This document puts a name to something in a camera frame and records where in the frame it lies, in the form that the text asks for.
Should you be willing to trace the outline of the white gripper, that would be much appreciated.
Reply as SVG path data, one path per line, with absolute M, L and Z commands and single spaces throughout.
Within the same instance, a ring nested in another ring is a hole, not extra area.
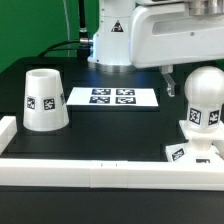
M 140 3 L 129 36 L 131 63 L 160 66 L 174 97 L 172 65 L 224 58 L 224 3 Z

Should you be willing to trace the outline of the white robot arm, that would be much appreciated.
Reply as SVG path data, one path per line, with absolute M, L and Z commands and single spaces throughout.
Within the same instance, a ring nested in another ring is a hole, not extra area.
M 99 0 L 94 69 L 158 67 L 174 96 L 175 65 L 223 58 L 224 0 Z

